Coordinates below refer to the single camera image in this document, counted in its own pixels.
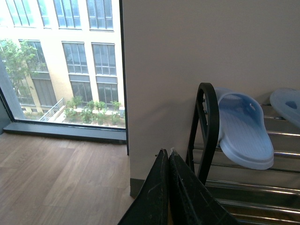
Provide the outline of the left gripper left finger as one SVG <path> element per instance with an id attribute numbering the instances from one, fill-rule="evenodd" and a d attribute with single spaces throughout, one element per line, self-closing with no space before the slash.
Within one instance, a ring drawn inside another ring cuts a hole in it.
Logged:
<path id="1" fill-rule="evenodd" d="M 166 225 L 169 202 L 169 161 L 161 149 L 134 202 L 119 225 Z"/>

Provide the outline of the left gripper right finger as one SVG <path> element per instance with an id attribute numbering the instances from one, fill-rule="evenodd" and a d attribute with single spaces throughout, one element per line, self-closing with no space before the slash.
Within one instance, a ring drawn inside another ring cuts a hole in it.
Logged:
<path id="1" fill-rule="evenodd" d="M 175 225 L 237 225 L 172 148 L 169 156 L 169 201 Z"/>

